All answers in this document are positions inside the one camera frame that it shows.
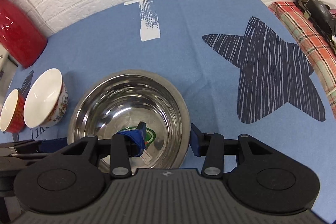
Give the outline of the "red bowl white inside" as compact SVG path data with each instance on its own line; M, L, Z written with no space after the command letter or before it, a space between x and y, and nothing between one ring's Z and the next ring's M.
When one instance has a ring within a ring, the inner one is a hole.
M12 90L7 96L1 111L0 126L2 132L16 134L24 128L24 105L25 99L19 90Z

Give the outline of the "stainless steel bowl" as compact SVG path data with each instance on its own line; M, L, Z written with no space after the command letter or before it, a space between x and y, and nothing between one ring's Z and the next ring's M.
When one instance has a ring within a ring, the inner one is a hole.
M110 139L139 122L147 126L145 151L130 159L131 170L179 168L189 145L189 111L171 82L148 71L113 73L86 91L72 114L68 143L87 135Z

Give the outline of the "white bowl red pattern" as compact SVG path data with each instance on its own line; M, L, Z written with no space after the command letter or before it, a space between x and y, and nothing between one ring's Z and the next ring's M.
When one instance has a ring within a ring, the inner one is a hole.
M27 127L52 127L64 117L69 96L61 71L51 68L33 83L27 95L23 117Z

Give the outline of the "blue patterned tablecloth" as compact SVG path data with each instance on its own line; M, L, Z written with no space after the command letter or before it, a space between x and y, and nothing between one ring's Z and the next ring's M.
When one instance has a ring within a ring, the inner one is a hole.
M321 190L313 210L328 222L335 220L335 118L321 81L310 76L325 108L325 121L311 118L285 104L254 123L237 114L240 69L219 56L202 39L206 34L243 35L256 16L289 44L294 38L260 0L150 0L161 36L142 41L137 2L95 13L52 35L29 69L18 68L11 88L32 72L39 77L59 69L70 103L64 118L48 129L25 128L20 139L66 136L80 98L111 73L143 69L169 80L181 93L190 120L200 130L234 139L249 134L315 171Z

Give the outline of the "white countertop appliance with screen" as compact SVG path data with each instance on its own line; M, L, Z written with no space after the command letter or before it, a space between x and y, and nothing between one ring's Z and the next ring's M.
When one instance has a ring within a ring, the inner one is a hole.
M18 66L12 61L9 53L2 44L0 44L0 56L0 110L2 110L7 91L9 90Z

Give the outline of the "red thermos jug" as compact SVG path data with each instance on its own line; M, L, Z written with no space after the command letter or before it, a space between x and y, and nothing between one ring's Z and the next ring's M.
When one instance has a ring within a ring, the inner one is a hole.
M24 68L39 58L47 38L27 15L9 0L1 0L1 44Z

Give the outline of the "plaid cloth side table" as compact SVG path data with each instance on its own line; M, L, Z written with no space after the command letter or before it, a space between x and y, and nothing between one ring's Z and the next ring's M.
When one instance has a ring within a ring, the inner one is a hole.
M273 2L268 9L287 28L305 53L323 86L332 111L335 112L336 65L332 47L293 2Z

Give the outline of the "black device on side table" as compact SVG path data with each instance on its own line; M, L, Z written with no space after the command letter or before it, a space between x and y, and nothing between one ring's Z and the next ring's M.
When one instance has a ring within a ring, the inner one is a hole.
M331 44L335 43L335 15L328 5L320 0L294 0L305 17L310 20L316 30Z

